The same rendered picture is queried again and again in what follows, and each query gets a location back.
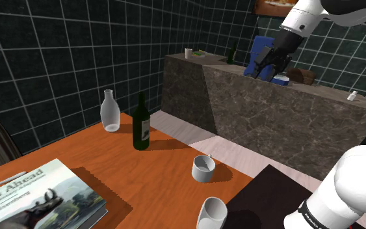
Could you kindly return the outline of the clear glass bottle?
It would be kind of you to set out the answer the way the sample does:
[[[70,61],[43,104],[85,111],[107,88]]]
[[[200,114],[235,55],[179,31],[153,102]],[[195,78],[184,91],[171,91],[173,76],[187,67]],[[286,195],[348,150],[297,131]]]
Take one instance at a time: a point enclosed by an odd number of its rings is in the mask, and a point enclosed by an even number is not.
[[[115,132],[120,127],[120,108],[114,99],[113,90],[104,90],[104,100],[100,109],[101,122],[105,131]]]

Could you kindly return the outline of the dark green wine bottle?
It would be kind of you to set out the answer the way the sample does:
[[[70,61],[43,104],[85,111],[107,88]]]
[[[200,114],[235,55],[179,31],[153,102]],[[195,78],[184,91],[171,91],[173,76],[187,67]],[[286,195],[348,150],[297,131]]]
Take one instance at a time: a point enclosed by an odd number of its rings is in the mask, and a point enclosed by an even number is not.
[[[145,150],[150,144],[150,113],[145,106],[145,95],[138,93],[138,106],[133,113],[133,147]]]

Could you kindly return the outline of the grey mug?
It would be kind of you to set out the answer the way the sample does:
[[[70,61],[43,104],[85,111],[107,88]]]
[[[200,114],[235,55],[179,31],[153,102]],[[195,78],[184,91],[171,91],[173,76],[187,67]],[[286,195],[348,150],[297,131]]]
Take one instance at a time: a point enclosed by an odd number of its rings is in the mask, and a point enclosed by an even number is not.
[[[215,166],[216,164],[212,155],[198,155],[193,160],[192,177],[197,182],[209,182],[212,178]]]

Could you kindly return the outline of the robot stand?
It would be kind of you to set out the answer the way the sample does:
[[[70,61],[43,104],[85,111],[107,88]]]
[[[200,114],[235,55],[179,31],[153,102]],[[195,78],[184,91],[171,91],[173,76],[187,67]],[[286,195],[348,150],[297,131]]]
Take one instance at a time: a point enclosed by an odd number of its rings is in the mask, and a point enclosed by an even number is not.
[[[310,196],[311,191],[267,165],[226,204],[223,229],[284,229],[285,216]]]

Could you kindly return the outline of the book with landscape cover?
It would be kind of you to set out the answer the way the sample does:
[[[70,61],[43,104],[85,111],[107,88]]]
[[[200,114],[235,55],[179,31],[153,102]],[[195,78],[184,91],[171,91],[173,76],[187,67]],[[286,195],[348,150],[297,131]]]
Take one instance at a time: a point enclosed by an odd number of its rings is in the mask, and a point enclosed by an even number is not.
[[[54,159],[0,187],[0,229],[92,229],[106,203]]]

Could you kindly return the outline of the grey cup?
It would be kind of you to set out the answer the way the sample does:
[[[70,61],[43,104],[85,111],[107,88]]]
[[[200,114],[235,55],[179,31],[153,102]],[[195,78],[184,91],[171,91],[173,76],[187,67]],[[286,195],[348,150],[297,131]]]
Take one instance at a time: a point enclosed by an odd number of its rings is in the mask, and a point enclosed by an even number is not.
[[[196,229],[222,229],[227,216],[228,209],[225,203],[217,197],[210,196],[202,205]]]

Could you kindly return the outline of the brown marble counter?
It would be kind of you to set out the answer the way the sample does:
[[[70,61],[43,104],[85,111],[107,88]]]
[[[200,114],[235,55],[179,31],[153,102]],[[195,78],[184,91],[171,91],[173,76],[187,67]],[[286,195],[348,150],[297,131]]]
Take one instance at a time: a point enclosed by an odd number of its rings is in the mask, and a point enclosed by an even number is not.
[[[167,55],[161,109],[318,180],[366,137],[365,97],[243,73],[218,55]]]

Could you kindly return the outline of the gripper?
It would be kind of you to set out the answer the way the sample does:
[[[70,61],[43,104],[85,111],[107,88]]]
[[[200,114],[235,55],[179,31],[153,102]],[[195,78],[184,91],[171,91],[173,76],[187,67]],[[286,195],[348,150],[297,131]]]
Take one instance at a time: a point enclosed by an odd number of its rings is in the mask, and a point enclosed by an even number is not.
[[[292,60],[291,55],[297,50],[303,40],[304,37],[296,33],[280,29],[273,41],[273,49],[265,46],[255,58],[253,78],[257,78],[264,67],[271,63],[271,60],[274,61],[272,64],[274,66],[273,76],[282,73]]]

